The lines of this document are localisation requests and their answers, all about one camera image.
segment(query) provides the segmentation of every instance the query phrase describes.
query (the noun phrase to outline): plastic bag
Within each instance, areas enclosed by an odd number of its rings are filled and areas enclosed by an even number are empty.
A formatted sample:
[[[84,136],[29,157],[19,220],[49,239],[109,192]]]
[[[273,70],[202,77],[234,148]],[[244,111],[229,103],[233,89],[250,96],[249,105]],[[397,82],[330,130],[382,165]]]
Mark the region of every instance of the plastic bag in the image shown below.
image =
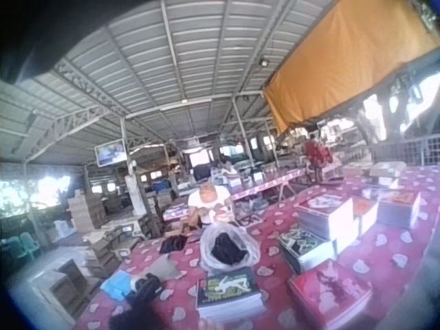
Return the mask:
[[[247,250],[247,254],[240,263],[234,265],[226,265],[218,261],[211,253],[215,244],[215,239],[222,232],[229,235],[231,240],[241,249]],[[207,272],[218,274],[221,272],[229,272],[242,267],[251,267],[260,261],[260,243],[250,236],[246,229],[234,227],[229,223],[215,222],[208,226],[200,238],[200,266]]]

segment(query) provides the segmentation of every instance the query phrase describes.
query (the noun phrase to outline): wire mesh fence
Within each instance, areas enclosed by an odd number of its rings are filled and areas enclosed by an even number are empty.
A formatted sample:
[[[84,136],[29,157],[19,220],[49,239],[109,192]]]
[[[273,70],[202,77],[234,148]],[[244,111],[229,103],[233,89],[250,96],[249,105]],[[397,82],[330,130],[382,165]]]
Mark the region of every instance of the wire mesh fence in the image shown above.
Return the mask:
[[[405,162],[408,166],[440,163],[440,134],[396,142],[352,146],[340,149],[335,156],[342,165],[350,163]]]

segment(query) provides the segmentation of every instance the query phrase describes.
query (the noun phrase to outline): metal roof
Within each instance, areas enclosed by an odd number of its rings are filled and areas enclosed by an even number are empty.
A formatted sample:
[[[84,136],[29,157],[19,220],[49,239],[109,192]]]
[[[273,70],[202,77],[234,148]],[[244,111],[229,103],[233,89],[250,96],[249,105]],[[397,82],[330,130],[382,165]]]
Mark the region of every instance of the metal roof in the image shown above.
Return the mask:
[[[1,156],[25,160],[55,118],[97,107],[107,115],[33,162],[92,160],[95,145],[121,137],[119,116],[130,117],[129,138],[151,142],[238,132],[237,124],[227,124],[235,121],[227,95],[261,90],[333,2],[150,1],[84,38],[52,71],[13,86],[0,82]],[[262,56],[267,67],[258,64]],[[207,102],[211,96],[218,98]],[[255,94],[237,104],[243,118],[269,113]],[[260,125],[245,123],[250,130]]]

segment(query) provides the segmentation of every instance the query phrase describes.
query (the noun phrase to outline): pole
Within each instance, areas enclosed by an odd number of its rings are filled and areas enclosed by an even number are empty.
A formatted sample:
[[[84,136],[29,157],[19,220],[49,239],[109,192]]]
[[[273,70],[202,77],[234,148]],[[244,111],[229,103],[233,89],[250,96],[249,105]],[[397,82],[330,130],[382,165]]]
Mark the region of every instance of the pole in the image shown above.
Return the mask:
[[[29,219],[32,222],[32,225],[34,225],[35,234],[38,237],[40,244],[42,246],[47,246],[48,242],[47,242],[46,236],[44,235],[43,231],[40,229],[39,221],[34,214],[34,209],[32,208],[32,203],[30,202],[28,167],[27,167],[26,163],[23,163],[23,176],[25,179],[26,203],[27,203],[27,206],[29,207]]]
[[[274,153],[275,165],[276,165],[277,168],[280,168],[280,163],[278,161],[278,156],[276,155],[275,143],[272,141],[272,136],[270,134],[269,126],[267,125],[266,121],[264,121],[264,126],[266,128],[267,136],[269,136],[270,145],[272,146],[272,152]]]
[[[85,182],[85,190],[87,194],[91,193],[91,186],[89,180],[89,170],[87,170],[87,165],[84,165],[84,182]]]
[[[126,150],[126,165],[127,165],[127,168],[129,169],[129,174],[132,175],[133,174],[133,165],[131,164],[131,157],[130,157],[130,153],[128,152],[129,151],[129,143],[127,140],[127,129],[125,128],[125,118],[121,117],[120,122],[121,122],[122,141],[124,141],[125,150]]]
[[[165,158],[166,158],[166,165],[170,167],[170,156],[168,155],[168,150],[166,149],[166,144],[164,144],[164,152],[165,152]]]
[[[241,134],[243,135],[243,139],[245,140],[245,147],[246,147],[247,156],[249,157],[251,166],[254,167],[254,165],[255,165],[254,164],[254,158],[252,157],[252,153],[250,151],[248,138],[246,137],[245,127],[243,126],[243,122],[241,121],[241,117],[240,117],[240,113],[239,113],[239,108],[237,108],[237,103],[235,102],[235,97],[233,96],[231,98],[231,100],[232,100],[232,106],[234,107],[234,110],[235,110],[236,119],[239,122]]]

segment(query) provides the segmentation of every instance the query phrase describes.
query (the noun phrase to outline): green chair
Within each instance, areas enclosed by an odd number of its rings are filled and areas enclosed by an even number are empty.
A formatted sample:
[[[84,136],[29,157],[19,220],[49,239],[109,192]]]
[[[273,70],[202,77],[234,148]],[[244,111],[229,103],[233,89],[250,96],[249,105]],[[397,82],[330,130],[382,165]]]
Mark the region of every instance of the green chair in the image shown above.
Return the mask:
[[[23,243],[24,248],[26,249],[27,253],[29,253],[30,258],[32,260],[35,259],[34,253],[36,251],[40,251],[41,253],[39,242],[35,241],[28,232],[22,232],[20,234],[20,240]]]
[[[12,256],[16,260],[21,260],[28,255],[28,251],[26,251],[26,249],[23,247],[20,239],[17,236],[13,236],[8,239],[8,246],[10,247]]]

